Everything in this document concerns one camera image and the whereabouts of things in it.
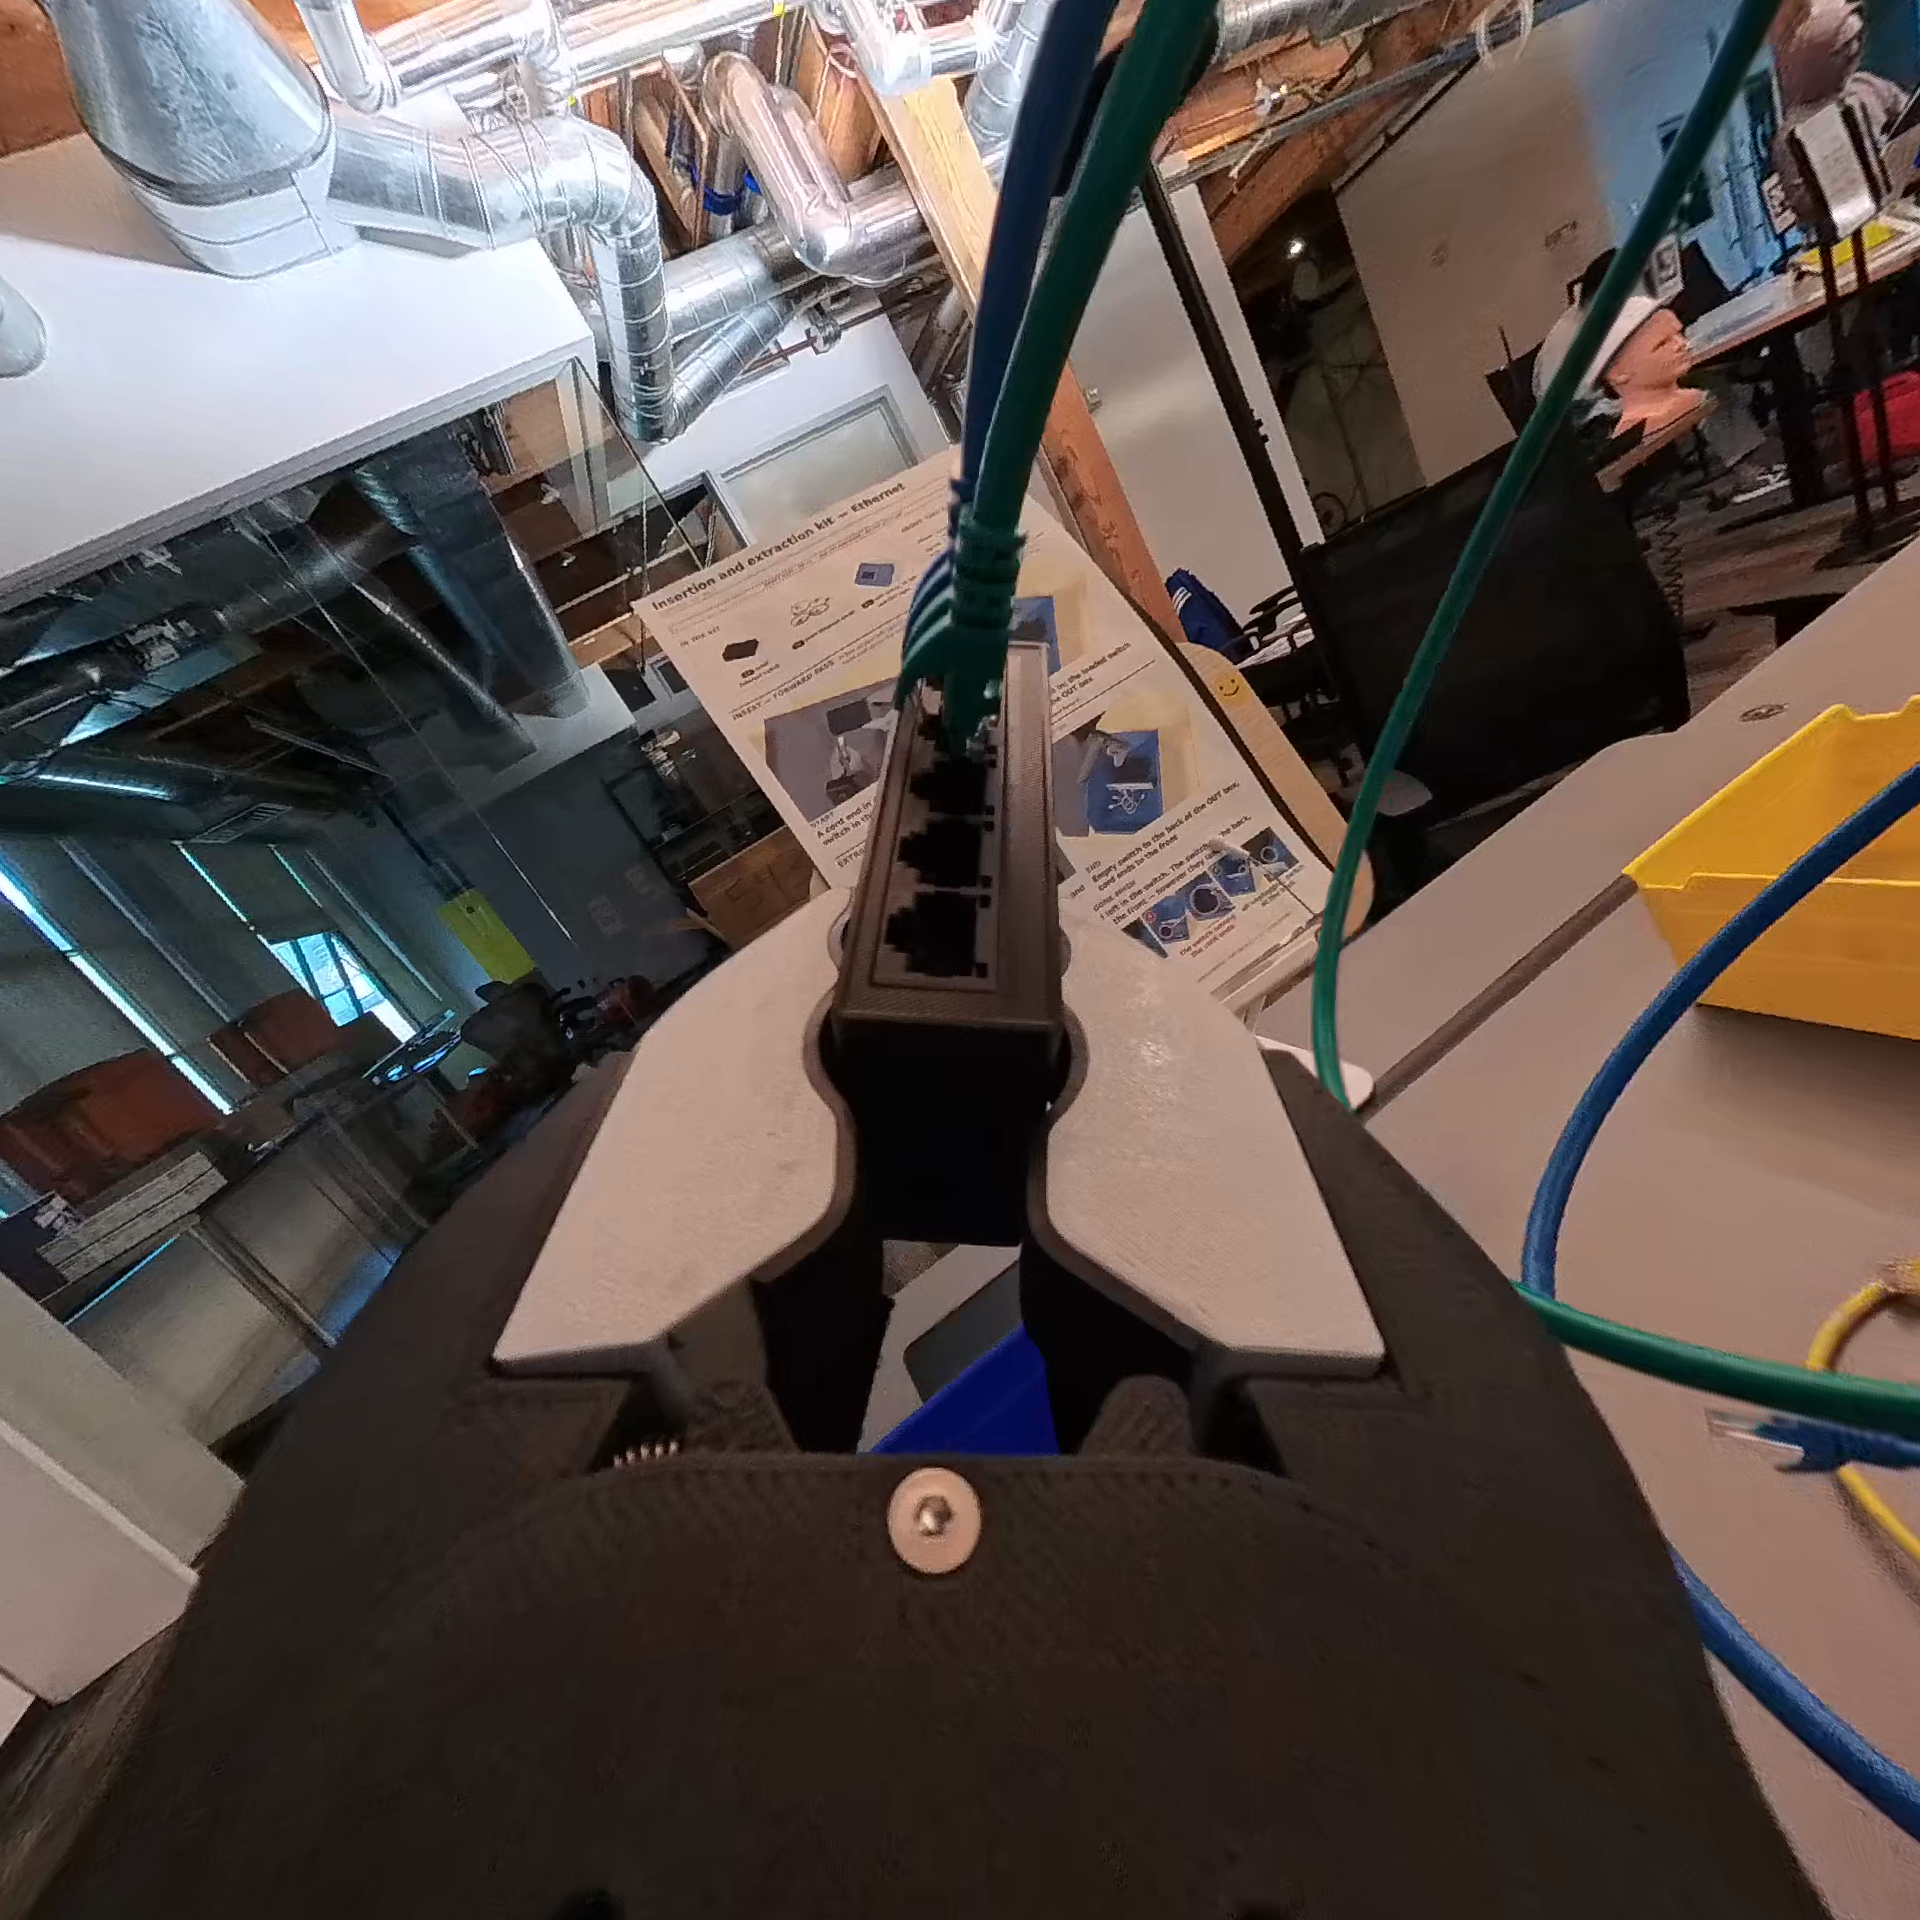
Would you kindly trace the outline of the blue plastic bin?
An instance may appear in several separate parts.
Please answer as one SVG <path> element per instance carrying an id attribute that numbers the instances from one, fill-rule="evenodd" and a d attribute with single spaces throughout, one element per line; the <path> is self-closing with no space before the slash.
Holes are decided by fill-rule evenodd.
<path id="1" fill-rule="evenodd" d="M 1061 1441 L 1042 1348 L 1016 1324 L 865 1449 L 881 1455 L 1057 1455 Z"/>

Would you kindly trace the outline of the black floor lamp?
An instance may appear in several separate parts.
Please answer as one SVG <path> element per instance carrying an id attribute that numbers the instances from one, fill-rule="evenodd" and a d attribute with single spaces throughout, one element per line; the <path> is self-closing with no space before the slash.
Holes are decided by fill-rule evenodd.
<path id="1" fill-rule="evenodd" d="M 1203 361 L 1210 376 L 1210 392 L 1221 401 L 1221 412 L 1228 419 L 1230 435 L 1234 435 L 1240 462 L 1250 477 L 1250 486 L 1262 500 L 1262 511 L 1264 511 L 1269 535 L 1280 548 L 1283 570 L 1296 583 L 1300 581 L 1300 554 L 1302 554 L 1300 525 L 1292 521 L 1292 510 L 1287 504 L 1280 471 L 1274 466 L 1274 456 L 1269 456 L 1269 447 L 1264 437 L 1264 424 L 1250 406 L 1250 395 L 1248 395 L 1240 376 L 1237 376 L 1234 351 L 1225 340 L 1225 329 L 1219 327 L 1215 306 L 1210 306 L 1207 290 L 1204 290 L 1200 266 L 1196 266 L 1196 255 L 1190 252 L 1182 222 L 1175 219 L 1172 197 L 1162 186 L 1158 167 L 1153 161 L 1144 168 L 1141 200 L 1144 200 L 1151 229 L 1158 242 L 1162 262 L 1172 275 L 1175 298 L 1182 301 L 1182 311 L 1190 316 L 1190 329 L 1196 335 Z"/>

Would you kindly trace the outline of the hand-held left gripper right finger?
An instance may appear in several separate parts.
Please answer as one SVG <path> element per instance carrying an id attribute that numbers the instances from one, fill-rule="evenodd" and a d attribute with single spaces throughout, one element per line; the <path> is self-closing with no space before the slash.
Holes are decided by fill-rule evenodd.
<path id="1" fill-rule="evenodd" d="M 1061 999 L 1024 1229 L 1057 1444 L 1128 1378 L 1172 1381 L 1203 1433 L 1248 1381 L 1378 1381 L 1385 1334 L 1255 1030 L 1090 917 L 1064 923 Z"/>

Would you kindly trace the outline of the black network switch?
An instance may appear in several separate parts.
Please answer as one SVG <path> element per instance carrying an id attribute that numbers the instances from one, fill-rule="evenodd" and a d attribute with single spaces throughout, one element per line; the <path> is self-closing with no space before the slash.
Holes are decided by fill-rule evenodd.
<path id="1" fill-rule="evenodd" d="M 1016 1248 L 1067 1076 L 1047 649 L 1016 641 L 967 747 L 918 689 L 896 728 L 826 1019 L 881 1237 Z"/>

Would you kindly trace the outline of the insulated silver pipes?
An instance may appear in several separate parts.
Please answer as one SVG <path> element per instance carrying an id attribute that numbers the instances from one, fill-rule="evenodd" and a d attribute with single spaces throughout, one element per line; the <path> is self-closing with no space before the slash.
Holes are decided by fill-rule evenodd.
<path id="1" fill-rule="evenodd" d="M 610 406 L 633 444 L 674 439 L 759 360 L 816 279 L 892 286 L 928 266 L 924 210 L 896 168 L 846 182 L 805 96 L 746 51 L 702 71 L 708 127 L 748 161 L 763 225 L 671 262 L 652 173 L 577 113 L 526 118 L 444 138 L 385 107 L 434 84 L 515 66 L 533 105 L 759 25 L 771 3 L 450 3 L 369 37 L 357 3 L 301 3 L 301 22 L 340 113 L 327 204 L 348 229 L 456 247 L 576 235 L 605 324 Z"/>

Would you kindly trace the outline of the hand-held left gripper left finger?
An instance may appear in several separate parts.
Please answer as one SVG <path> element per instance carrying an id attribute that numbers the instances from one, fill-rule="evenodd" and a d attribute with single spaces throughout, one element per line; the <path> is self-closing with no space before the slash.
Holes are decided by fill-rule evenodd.
<path id="1" fill-rule="evenodd" d="M 760 1384 L 805 1449 L 857 1449 L 881 1348 L 881 1237 L 822 1064 L 822 894 L 637 1043 L 493 1346 L 508 1378 L 622 1378 L 671 1426 Z"/>

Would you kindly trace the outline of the wooden display board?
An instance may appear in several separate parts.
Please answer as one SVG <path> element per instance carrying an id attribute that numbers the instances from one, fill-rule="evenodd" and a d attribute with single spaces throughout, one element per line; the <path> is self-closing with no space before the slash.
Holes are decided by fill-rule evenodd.
<path id="1" fill-rule="evenodd" d="M 1243 842 L 1269 829 L 1296 857 L 1283 891 L 1292 891 L 1311 929 L 1318 935 L 1347 816 L 1262 702 L 1248 673 L 1185 641 L 1172 645 L 1172 660 L 1182 669 L 1193 731 L 1190 794 L 1172 816 L 1179 833 L 1190 847 L 1200 847 Z M 1210 677 L 1221 669 L 1237 669 L 1248 682 L 1248 694 L 1230 709 L 1210 694 Z"/>

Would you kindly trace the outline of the rectangular metal air duct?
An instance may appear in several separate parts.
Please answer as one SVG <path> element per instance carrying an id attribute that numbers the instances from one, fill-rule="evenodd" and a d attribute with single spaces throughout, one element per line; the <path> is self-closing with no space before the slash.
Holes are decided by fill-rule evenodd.
<path id="1" fill-rule="evenodd" d="M 38 3 L 92 142 L 203 272 L 360 247 L 329 210 L 332 109 L 253 3 Z"/>

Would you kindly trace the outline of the brown box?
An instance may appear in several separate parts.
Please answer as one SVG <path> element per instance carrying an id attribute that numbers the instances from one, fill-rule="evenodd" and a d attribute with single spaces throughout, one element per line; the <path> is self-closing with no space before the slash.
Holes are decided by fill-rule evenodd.
<path id="1" fill-rule="evenodd" d="M 215 1099 L 143 1043 L 13 1103 L 3 1114 L 3 1166 L 33 1196 L 84 1204 L 219 1123 Z"/>

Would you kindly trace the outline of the yellow plastic bin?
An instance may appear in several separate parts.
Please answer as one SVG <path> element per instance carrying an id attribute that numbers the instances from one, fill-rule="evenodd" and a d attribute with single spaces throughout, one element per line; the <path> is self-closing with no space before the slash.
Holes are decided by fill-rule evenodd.
<path id="1" fill-rule="evenodd" d="M 1824 709 L 1625 865 L 1685 963 L 1792 857 L 1918 764 L 1918 697 Z M 1918 813 L 1852 856 L 1704 993 L 1709 1004 L 1918 1042 Z"/>

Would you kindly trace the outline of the instruction poster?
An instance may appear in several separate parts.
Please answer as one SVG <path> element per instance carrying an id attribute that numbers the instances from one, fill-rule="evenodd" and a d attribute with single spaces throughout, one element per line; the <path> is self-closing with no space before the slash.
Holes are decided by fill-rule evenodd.
<path id="1" fill-rule="evenodd" d="M 830 887 L 849 891 L 865 856 L 905 617 L 943 533 L 946 471 L 928 460 L 641 603 Z M 1283 891 L 1296 857 L 1269 829 L 1190 847 L 1172 645 L 1039 504 L 1021 533 L 1016 635 L 1047 649 L 1061 899 L 1243 1011 L 1313 967 L 1318 935 Z"/>

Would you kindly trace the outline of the wooden pillar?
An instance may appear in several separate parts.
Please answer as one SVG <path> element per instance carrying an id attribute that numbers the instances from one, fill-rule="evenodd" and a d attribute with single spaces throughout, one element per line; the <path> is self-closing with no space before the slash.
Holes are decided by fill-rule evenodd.
<path id="1" fill-rule="evenodd" d="M 868 78 L 858 78 L 858 87 L 920 210 L 946 279 L 972 314 L 995 219 L 995 182 L 967 130 L 956 84 L 939 78 L 907 94 L 880 94 Z M 1064 369 L 1046 413 L 1039 462 L 1090 561 L 1169 645 L 1182 645 L 1185 633 L 1162 570 L 1070 369 Z"/>

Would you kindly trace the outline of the black office chair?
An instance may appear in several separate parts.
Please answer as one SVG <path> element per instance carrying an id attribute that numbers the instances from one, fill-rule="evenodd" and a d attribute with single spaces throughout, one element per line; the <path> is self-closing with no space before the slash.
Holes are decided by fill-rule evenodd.
<path id="1" fill-rule="evenodd" d="M 1370 756 L 1504 450 L 1302 548 L 1315 649 Z M 1620 496 L 1562 426 L 1440 661 L 1398 773 L 1443 813 L 1559 776 L 1692 710 L 1677 619 Z"/>

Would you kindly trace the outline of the white door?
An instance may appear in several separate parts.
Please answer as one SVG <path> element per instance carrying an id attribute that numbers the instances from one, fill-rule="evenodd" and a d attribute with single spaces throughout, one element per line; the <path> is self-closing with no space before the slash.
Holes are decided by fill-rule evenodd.
<path id="1" fill-rule="evenodd" d="M 889 484 L 918 460 L 920 450 L 881 389 L 723 471 L 720 504 L 752 548 L 797 533 L 838 500 Z"/>

